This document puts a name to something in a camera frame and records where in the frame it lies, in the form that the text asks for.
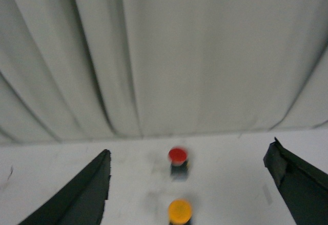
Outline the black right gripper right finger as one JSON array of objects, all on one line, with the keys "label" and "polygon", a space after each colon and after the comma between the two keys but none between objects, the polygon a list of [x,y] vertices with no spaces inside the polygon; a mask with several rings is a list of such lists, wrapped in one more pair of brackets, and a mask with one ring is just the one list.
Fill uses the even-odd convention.
[{"label": "black right gripper right finger", "polygon": [[277,138],[264,166],[296,224],[327,224],[327,174],[282,146]]}]

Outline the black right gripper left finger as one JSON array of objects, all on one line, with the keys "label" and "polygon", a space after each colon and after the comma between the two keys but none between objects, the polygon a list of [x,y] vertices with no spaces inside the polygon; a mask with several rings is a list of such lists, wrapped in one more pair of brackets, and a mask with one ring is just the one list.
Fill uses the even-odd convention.
[{"label": "black right gripper left finger", "polygon": [[101,224],[110,174],[111,152],[103,150],[20,224]]}]

